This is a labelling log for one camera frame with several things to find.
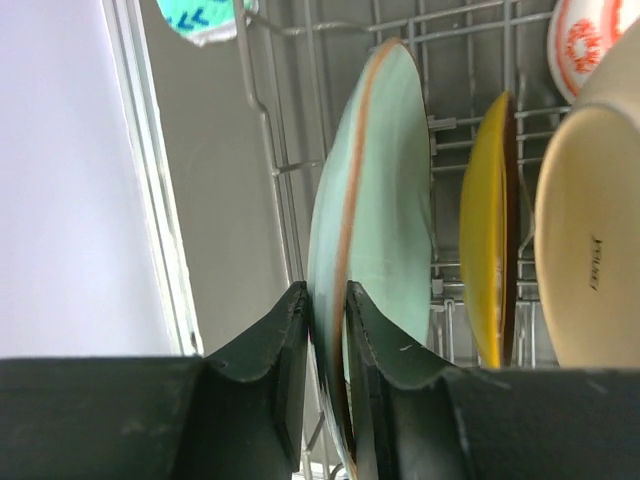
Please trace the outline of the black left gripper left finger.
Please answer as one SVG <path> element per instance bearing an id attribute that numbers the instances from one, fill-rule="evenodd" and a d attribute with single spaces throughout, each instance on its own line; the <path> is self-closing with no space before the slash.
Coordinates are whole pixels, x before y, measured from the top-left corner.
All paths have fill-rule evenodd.
<path id="1" fill-rule="evenodd" d="M 8 359 L 5 479 L 288 479 L 299 469 L 309 298 L 206 357 Z"/>

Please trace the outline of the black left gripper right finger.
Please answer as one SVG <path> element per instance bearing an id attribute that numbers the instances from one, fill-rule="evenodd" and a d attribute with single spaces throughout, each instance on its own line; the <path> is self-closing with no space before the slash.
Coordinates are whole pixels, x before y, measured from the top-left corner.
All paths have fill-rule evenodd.
<path id="1" fill-rule="evenodd" d="M 635 479 L 639 374 L 455 366 L 347 288 L 361 479 Z"/>

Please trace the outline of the mint green flower plate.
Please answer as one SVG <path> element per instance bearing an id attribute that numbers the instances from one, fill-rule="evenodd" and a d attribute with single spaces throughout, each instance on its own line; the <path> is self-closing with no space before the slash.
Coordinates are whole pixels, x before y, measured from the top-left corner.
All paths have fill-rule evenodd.
<path id="1" fill-rule="evenodd" d="M 369 57 L 343 111 L 312 214 L 307 289 L 321 402 L 338 455 L 357 475 L 348 404 L 346 287 L 419 343 L 428 337 L 430 134 L 420 74 L 403 41 Z"/>

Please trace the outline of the beige bird plate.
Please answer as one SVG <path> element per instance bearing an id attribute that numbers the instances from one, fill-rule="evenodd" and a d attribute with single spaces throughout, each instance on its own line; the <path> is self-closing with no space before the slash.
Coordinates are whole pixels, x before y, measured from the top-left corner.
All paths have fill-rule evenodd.
<path id="1" fill-rule="evenodd" d="M 639 365 L 639 25 L 549 141 L 535 201 L 538 292 L 559 364 Z"/>

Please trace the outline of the white orange patterned bowl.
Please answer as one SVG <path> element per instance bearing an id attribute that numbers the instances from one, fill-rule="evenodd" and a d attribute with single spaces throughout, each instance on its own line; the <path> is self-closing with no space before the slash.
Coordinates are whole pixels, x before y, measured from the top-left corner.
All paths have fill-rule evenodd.
<path id="1" fill-rule="evenodd" d="M 547 34 L 547 61 L 557 89 L 569 104 L 602 57 L 638 19 L 638 0 L 556 3 Z"/>

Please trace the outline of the yellow patterned small plate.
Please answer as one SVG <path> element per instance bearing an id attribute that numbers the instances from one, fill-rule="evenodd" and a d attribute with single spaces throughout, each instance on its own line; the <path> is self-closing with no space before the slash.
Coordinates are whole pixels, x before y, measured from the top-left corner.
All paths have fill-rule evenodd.
<path id="1" fill-rule="evenodd" d="M 502 92 L 485 113 L 466 166 L 459 256 L 464 302 L 482 364 L 509 364 L 513 346 L 519 197 L 514 100 Z"/>

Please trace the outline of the mint green blue sock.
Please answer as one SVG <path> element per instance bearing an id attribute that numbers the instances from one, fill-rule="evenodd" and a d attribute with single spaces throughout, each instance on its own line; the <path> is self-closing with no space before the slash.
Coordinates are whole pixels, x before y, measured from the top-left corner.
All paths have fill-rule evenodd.
<path id="1" fill-rule="evenodd" d="M 171 29 L 196 46 L 237 36 L 232 0 L 157 0 Z"/>

